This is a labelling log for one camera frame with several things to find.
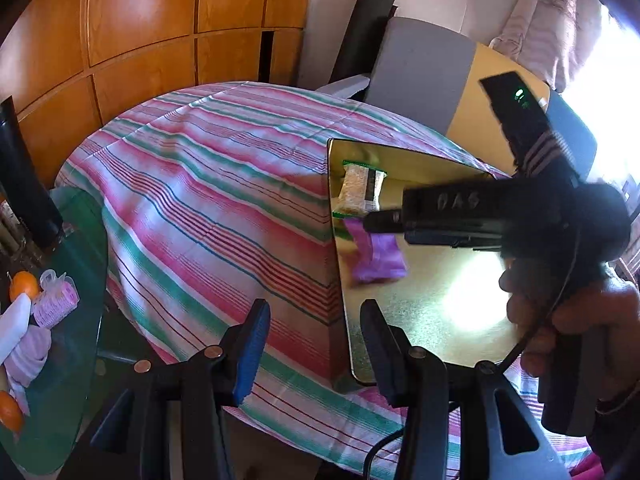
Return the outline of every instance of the chair backrest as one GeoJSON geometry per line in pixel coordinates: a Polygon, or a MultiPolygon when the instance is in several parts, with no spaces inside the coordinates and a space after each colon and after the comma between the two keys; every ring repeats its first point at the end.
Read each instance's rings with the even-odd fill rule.
{"type": "Polygon", "coordinates": [[[476,42],[448,28],[392,18],[365,102],[445,134],[458,107],[476,42]]]}

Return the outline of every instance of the electric cord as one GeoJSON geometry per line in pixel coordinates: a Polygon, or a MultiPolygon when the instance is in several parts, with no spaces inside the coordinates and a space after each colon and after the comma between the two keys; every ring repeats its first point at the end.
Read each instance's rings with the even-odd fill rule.
{"type": "MultiPolygon", "coordinates": [[[[529,329],[519,339],[516,345],[507,354],[507,357],[505,357],[503,361],[501,361],[497,365],[498,371],[501,374],[503,374],[513,364],[513,362],[518,358],[518,356],[522,354],[523,350],[529,344],[529,341],[531,341],[531,338],[533,338],[533,336],[536,335],[536,332],[538,332],[538,330],[544,325],[548,317],[551,316],[551,313],[556,309],[556,306],[558,306],[558,303],[560,302],[560,299],[564,294],[564,290],[566,289],[566,286],[568,285],[569,280],[571,279],[571,275],[574,272],[575,264],[578,259],[579,248],[580,248],[580,228],[578,227],[575,233],[574,254],[572,256],[571,262],[569,263],[566,276],[564,277],[564,281],[562,282],[562,286],[560,287],[560,290],[556,295],[555,300],[553,300],[553,302],[551,303],[551,306],[547,310],[540,313],[535,323],[531,325],[531,327],[529,327],[529,329]]],[[[459,402],[457,402],[456,400],[450,401],[449,413],[454,412],[459,407],[460,407],[459,402]]],[[[394,440],[400,438],[403,435],[404,435],[404,428],[397,430],[391,434],[388,434],[386,437],[380,439],[377,443],[375,443],[371,447],[371,449],[367,453],[367,456],[364,459],[364,465],[362,467],[362,477],[364,480],[370,480],[371,466],[373,465],[373,461],[376,458],[376,455],[378,454],[378,452],[382,450],[382,448],[385,447],[387,444],[393,442],[394,440]]]]}
{"type": "Polygon", "coordinates": [[[522,354],[522,352],[527,347],[527,345],[529,344],[533,336],[535,336],[538,330],[542,328],[546,320],[549,318],[549,316],[551,316],[553,311],[558,306],[558,303],[560,302],[560,299],[564,294],[564,290],[566,289],[566,286],[568,285],[569,280],[571,279],[571,275],[574,273],[575,264],[578,259],[579,248],[580,248],[580,228],[578,227],[575,232],[574,254],[572,256],[571,262],[569,263],[569,267],[567,269],[566,275],[564,276],[564,281],[562,282],[562,286],[560,287],[558,294],[556,294],[555,300],[552,301],[551,306],[549,306],[548,309],[540,312],[535,322],[527,329],[527,331],[519,339],[516,345],[510,350],[510,352],[507,354],[507,357],[505,357],[503,361],[501,361],[498,364],[498,371],[501,374],[505,373],[505,371],[508,370],[508,368],[514,363],[514,361],[518,358],[518,356],[522,354]]]}

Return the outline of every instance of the pink and green striped fabric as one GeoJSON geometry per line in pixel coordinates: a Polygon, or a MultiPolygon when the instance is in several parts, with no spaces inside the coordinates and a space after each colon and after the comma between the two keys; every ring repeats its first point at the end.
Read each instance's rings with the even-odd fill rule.
{"type": "MultiPolygon", "coordinates": [[[[252,82],[170,92],[89,136],[56,184],[102,205],[108,290],[167,362],[215,344],[255,298],[272,309],[252,394],[234,414],[351,470],[402,425],[375,388],[341,395],[344,330],[332,247],[326,144],[357,139],[419,150],[495,172],[433,130],[390,112],[312,91],[252,82]]],[[[533,412],[537,382],[508,377],[533,412]]],[[[550,436],[567,466],[584,439],[550,436]]],[[[449,476],[460,456],[450,416],[449,476]]],[[[393,477],[399,442],[374,463],[393,477]]]]}

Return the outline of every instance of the wooden wardrobe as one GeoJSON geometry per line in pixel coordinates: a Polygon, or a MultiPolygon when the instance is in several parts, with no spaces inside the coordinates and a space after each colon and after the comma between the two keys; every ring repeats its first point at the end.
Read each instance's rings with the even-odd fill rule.
{"type": "Polygon", "coordinates": [[[293,84],[307,0],[32,0],[0,47],[47,186],[89,134],[151,97],[197,84],[293,84]]]}

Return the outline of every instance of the orange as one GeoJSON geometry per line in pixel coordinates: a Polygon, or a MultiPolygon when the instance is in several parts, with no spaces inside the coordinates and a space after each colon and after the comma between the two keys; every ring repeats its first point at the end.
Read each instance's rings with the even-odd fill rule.
{"type": "Polygon", "coordinates": [[[0,422],[14,433],[20,433],[24,425],[20,406],[7,392],[0,392],[0,422]]]}
{"type": "Polygon", "coordinates": [[[31,298],[31,301],[40,293],[38,280],[33,274],[26,270],[20,270],[15,273],[15,276],[11,280],[11,285],[9,285],[9,299],[13,303],[23,292],[31,298]]]}

